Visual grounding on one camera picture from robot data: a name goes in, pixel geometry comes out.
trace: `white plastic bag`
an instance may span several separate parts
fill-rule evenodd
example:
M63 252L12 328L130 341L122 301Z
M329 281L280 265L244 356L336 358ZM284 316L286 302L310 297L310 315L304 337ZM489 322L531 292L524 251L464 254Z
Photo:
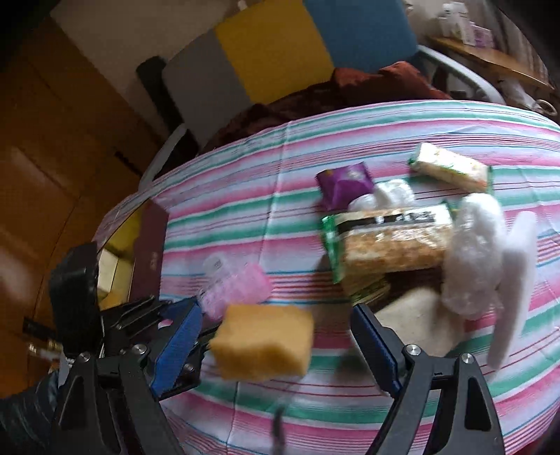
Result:
M477 319L501 309L496 287L502 278L506 223L500 204L489 194L463 198L444 259L441 300L451 311Z
M381 208L412 207L415 203L414 192L403 179L376 183L373 194L364 194L348 205L349 212L378 210Z

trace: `striped tablecloth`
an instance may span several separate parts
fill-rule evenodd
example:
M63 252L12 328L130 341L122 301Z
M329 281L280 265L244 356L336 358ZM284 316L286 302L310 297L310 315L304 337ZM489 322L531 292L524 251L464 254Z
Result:
M271 419L286 406L286 453L362 455L391 405L357 360L346 333L348 305L331 284L318 235L315 174L365 161L377 181L409 178L407 160L430 141L495 166L496 197L511 225L522 210L539 220L538 270L529 319L497 374L486 366L494 316L469 322L460 349L488 378L508 454L540 436L560 405L560 128L537 114L460 101L379 104L288 123L203 155L123 201L104 218L103 242L142 201L170 213L163 298L203 285L213 252L259 261L274 284L268 304L310 308L319 321L311 366L299 382L221 380L211 355L202 384L162 403L189 454L268 454ZM420 203L459 198L445 183L413 175ZM411 453L421 453L433 420L431 396Z

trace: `blue panel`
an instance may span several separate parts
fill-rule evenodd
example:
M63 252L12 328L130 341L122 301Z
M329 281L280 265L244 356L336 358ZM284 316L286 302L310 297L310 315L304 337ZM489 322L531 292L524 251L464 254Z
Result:
M161 397L164 392L173 387L202 328L202 310L194 297L171 304L162 316L174 320L172 327L175 323L180 326L156 359L155 372L150 384L156 397Z
M417 51L402 0L304 0L336 67L375 73Z

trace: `cardboard box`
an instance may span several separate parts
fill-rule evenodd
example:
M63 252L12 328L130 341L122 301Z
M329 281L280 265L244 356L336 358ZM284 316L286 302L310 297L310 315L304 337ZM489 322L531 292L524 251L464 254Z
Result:
M463 44L476 46L477 42L466 5L461 2L451 2L445 3L443 8L451 37L462 41Z
M97 299L101 310L159 297L169 214L152 200L138 207L99 251Z
M494 36L492 30L473 25L474 38L477 43L477 48L494 49Z

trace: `white tissue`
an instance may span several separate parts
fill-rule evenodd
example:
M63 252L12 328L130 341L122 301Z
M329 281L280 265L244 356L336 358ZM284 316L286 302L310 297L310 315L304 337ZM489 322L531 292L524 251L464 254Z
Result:
M496 287L502 278L506 223L500 204L489 194L463 198L444 259L442 302L467 319L501 309Z
M348 205L349 212L414 206L414 192L403 179L376 183L373 194L364 194Z
M488 352L488 366L502 368L527 320L536 274L536 215L521 212L507 235L503 275L498 294L503 312L496 321Z

